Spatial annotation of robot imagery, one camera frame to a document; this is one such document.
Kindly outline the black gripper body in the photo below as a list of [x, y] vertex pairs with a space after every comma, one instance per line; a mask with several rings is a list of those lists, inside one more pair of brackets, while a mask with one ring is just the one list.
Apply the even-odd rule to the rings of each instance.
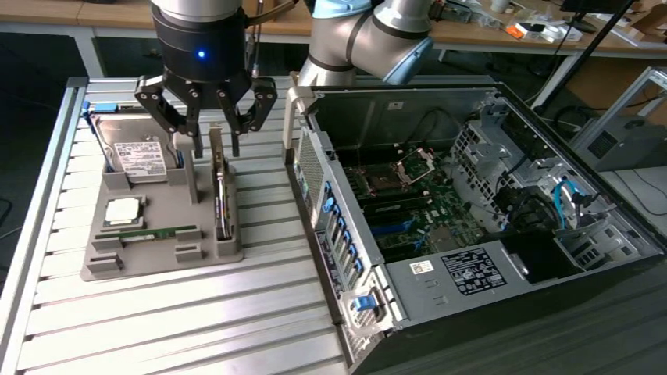
[[246, 71], [246, 12], [239, 9], [223, 20], [188, 22], [152, 11], [163, 50], [167, 88], [183, 101], [194, 99], [187, 83], [199, 89], [204, 109], [218, 109], [220, 88], [238, 102], [251, 88]]

